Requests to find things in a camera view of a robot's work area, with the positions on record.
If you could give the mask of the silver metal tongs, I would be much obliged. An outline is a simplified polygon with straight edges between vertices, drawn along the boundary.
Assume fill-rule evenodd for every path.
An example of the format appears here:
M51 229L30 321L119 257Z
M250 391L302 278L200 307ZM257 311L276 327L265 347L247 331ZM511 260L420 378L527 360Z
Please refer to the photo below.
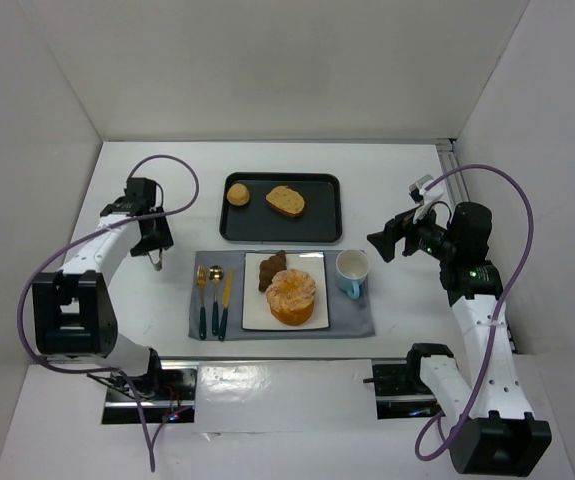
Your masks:
M159 272L163 268L163 250L159 249L155 252L147 253L148 259L156 272Z

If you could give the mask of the large sugared round bread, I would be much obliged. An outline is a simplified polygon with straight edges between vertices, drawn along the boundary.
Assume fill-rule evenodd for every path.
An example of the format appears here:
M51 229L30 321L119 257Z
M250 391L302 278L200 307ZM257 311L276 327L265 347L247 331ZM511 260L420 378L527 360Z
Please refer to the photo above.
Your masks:
M316 282L305 271L286 269L277 272L265 291L270 313L280 323L300 326L312 316Z

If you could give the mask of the brown chocolate croissant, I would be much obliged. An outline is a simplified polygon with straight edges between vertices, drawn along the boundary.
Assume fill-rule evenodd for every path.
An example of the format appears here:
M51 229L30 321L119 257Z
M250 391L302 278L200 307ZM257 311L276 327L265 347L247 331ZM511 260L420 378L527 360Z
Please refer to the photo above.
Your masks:
M272 284L274 276L287 269L286 252L280 250L269 258L263 260L259 266L258 290L264 293Z

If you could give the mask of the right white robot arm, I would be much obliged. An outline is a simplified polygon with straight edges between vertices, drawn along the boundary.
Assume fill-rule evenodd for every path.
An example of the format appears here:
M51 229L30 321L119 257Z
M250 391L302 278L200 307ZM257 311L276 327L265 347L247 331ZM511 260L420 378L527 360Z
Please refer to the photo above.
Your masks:
M389 220L367 239L384 261L417 252L437 259L440 282L465 343L471 378L464 379L451 350L436 343L416 343L407 355L410 382L436 398L451 424L439 453L450 455L460 474L527 477L552 441L549 423L534 416L515 368L507 333L504 288L488 260L492 213L480 204L462 202L447 227L427 211Z

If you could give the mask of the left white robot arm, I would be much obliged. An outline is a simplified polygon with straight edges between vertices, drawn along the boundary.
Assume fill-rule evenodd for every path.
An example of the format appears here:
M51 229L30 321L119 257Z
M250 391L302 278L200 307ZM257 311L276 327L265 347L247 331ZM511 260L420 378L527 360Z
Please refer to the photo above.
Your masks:
M31 285L41 354L118 367L145 398L160 389L161 361L154 349L119 333L108 286L126 257L148 257L174 245L157 190L151 179L128 179L124 195L101 211L95 236L59 270L38 274Z

